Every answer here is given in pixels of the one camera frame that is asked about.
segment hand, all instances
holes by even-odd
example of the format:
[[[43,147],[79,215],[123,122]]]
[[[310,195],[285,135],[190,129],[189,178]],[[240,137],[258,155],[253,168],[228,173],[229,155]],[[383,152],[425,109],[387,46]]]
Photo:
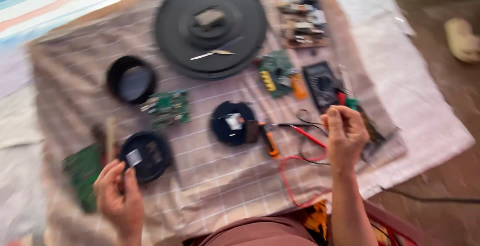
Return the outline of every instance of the hand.
[[[331,106],[321,120],[329,131],[327,156],[333,171],[354,174],[355,163],[370,139],[361,114],[346,106]]]
[[[93,184],[97,207],[117,228],[118,239],[123,243],[134,243],[142,239],[144,205],[142,194],[138,189],[135,169],[125,172],[125,195],[120,194],[122,172],[125,162],[114,160],[107,164]]]

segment black round housing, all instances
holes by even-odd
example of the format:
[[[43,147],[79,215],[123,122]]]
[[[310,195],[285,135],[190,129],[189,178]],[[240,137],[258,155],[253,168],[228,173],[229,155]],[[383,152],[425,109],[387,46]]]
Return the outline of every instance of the black round housing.
[[[213,112],[210,120],[210,127],[220,142],[231,146],[243,145],[246,143],[245,134],[247,131],[245,125],[243,125],[241,130],[232,131],[228,123],[225,121],[225,118],[229,114],[234,113],[239,113],[245,121],[256,120],[254,112],[246,103],[231,103],[230,101],[225,101]]]
[[[165,0],[155,22],[158,45],[174,69],[201,79],[227,78],[245,69],[266,32],[259,0]],[[191,60],[212,50],[236,55]]]
[[[138,132],[123,144],[118,158],[126,162],[125,170],[135,167],[139,184],[159,178],[172,162],[167,139],[153,132]]]
[[[130,104],[147,101],[157,86],[153,68],[134,56],[124,56],[112,63],[106,73],[106,84],[119,100]]]

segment checkered cloth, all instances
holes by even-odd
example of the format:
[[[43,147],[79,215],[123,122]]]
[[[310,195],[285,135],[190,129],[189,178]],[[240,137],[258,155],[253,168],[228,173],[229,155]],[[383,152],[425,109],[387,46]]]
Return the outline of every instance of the checkered cloth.
[[[272,29],[262,53],[280,48],[279,15],[276,0],[261,0]],[[139,0],[134,7],[96,20],[73,30],[50,33],[36,40],[31,48],[35,82],[38,86],[38,114],[45,133],[45,181],[48,187],[48,218],[56,245],[106,245],[115,241],[115,231],[99,214],[84,214],[76,194],[62,174],[61,161],[94,140],[90,127],[114,115],[117,135],[123,142],[130,135],[148,130],[148,118],[138,107],[126,106],[113,98],[105,86],[109,65],[124,55],[135,55],[153,65],[158,75],[158,92],[189,89],[192,120],[163,130],[174,152],[173,165],[159,179],[144,188],[145,220],[143,244],[166,243],[207,234],[243,218],[273,214],[292,208],[277,160],[272,160],[261,141],[229,147],[209,129],[210,115],[220,103],[252,103],[257,119],[273,122],[297,121],[295,113],[304,108],[319,121],[310,99],[293,96],[273,100],[254,66],[241,74],[220,81],[193,80],[179,75],[174,65],[159,52],[154,41],[153,22],[162,0]],[[329,22],[331,47],[289,50],[295,67],[301,69],[322,60],[335,67],[348,65],[355,96],[384,136],[395,131],[374,84],[369,77],[349,34],[343,12],[335,0],[321,0]],[[273,134],[283,157],[296,155],[300,136],[291,130]],[[326,142],[321,133],[314,136]],[[307,143],[307,157],[323,150]],[[402,139],[395,136],[376,155],[381,166],[405,153]],[[359,163],[359,173],[375,167]],[[331,187],[331,170],[303,161],[286,165],[286,177],[299,203],[324,194]]]

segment person's left hand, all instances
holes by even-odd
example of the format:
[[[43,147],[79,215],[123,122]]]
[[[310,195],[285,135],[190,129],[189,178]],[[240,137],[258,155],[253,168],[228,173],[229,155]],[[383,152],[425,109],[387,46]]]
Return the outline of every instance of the person's left hand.
[[[93,184],[97,207],[117,228],[118,239],[127,243],[142,236],[144,205],[138,188],[135,169],[125,172],[125,195],[120,194],[119,185],[125,162],[114,160],[107,164]]]

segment person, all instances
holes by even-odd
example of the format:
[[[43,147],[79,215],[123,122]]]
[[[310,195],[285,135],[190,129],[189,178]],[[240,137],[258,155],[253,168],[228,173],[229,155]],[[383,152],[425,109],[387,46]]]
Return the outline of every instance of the person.
[[[361,115],[345,106],[332,106],[321,116],[329,131],[327,156],[333,175],[332,234],[336,246],[378,245],[363,206],[355,176],[355,163],[369,135]],[[124,191],[118,184],[124,162],[109,163],[94,184],[99,211],[117,228],[118,246],[140,246],[144,207],[135,170],[125,172]],[[315,245],[299,223],[286,217],[260,217],[238,221],[215,231],[201,246]]]

